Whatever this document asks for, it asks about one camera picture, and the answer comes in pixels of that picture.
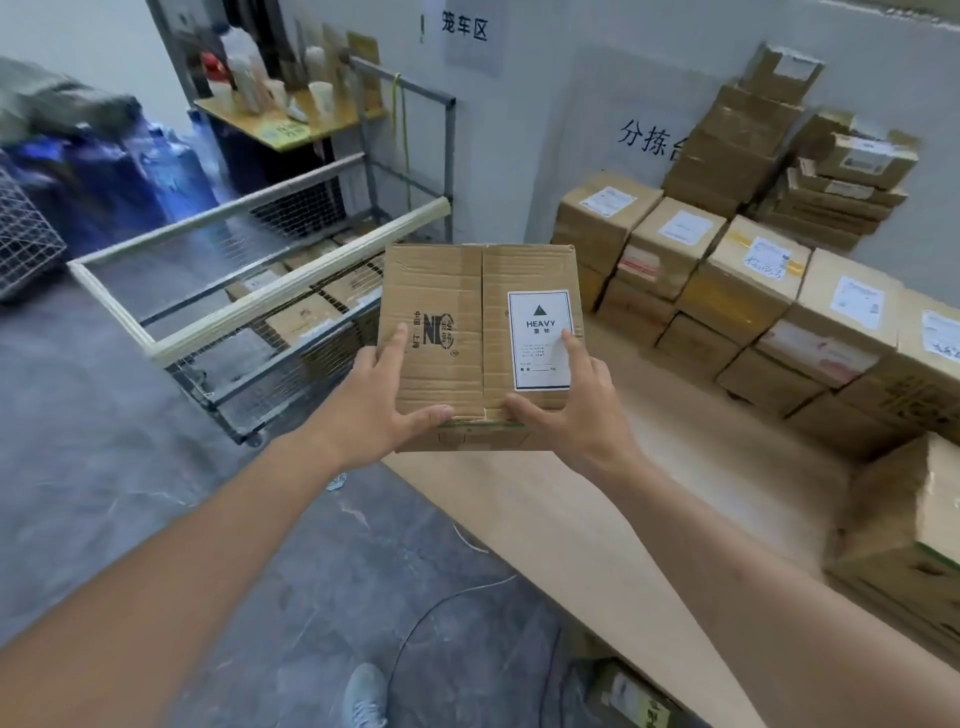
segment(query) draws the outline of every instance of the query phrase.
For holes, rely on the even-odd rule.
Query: hand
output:
[[[603,487],[637,464],[645,463],[613,389],[610,370],[591,358],[587,347],[564,329],[570,362],[570,394],[566,407],[547,412],[521,395],[507,395],[507,409],[544,436],[550,448],[573,471]]]
[[[407,327],[400,324],[379,361],[376,347],[360,350],[347,378],[296,432],[311,457],[335,464],[336,473],[360,468],[453,417],[448,404],[434,404],[409,415],[396,411],[406,344]]]

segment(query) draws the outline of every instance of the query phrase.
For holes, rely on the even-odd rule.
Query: person's right arm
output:
[[[960,726],[960,675],[650,462],[607,366],[566,331],[564,342],[566,408],[519,395],[507,406],[630,522],[771,728]]]

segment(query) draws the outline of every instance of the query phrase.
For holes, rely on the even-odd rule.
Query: wooden table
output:
[[[642,358],[594,321],[587,343],[609,365],[650,456],[821,578],[820,555],[850,466],[718,390]],[[553,453],[406,453],[385,462],[714,728],[763,725],[626,520]]]
[[[346,95],[337,96],[334,99],[336,112],[333,121],[323,122],[313,105],[313,97],[310,95],[310,91],[306,88],[294,91],[293,97],[297,100],[298,106],[303,109],[303,113],[306,114],[309,120],[308,124],[291,119],[277,109],[264,111],[260,114],[244,113],[240,111],[239,94],[234,91],[233,97],[236,106],[235,111],[224,111],[214,98],[200,99],[196,104],[210,115],[216,116],[224,123],[230,124],[233,128],[256,139],[275,152],[289,152],[305,144],[326,139],[344,129],[352,129],[360,123],[357,118],[356,105],[353,103],[352,97]],[[382,106],[367,109],[369,119],[379,119],[386,114],[387,110]]]

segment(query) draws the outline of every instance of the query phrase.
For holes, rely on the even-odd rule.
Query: person's left arm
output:
[[[406,339],[401,326],[379,361],[360,351],[300,429],[4,647],[3,722],[156,724],[326,483],[452,416],[445,405],[396,412]]]

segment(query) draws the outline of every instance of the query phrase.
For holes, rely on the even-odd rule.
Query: paper cup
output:
[[[287,86],[280,79],[267,79],[263,82],[270,94],[270,101],[275,109],[287,110]]]
[[[336,115],[336,106],[333,103],[333,84],[326,81],[314,81],[309,85],[310,95],[313,96],[313,105],[322,121],[333,121]]]
[[[210,91],[217,102],[217,107],[223,113],[235,113],[236,106],[233,104],[233,86],[223,81],[211,81]]]

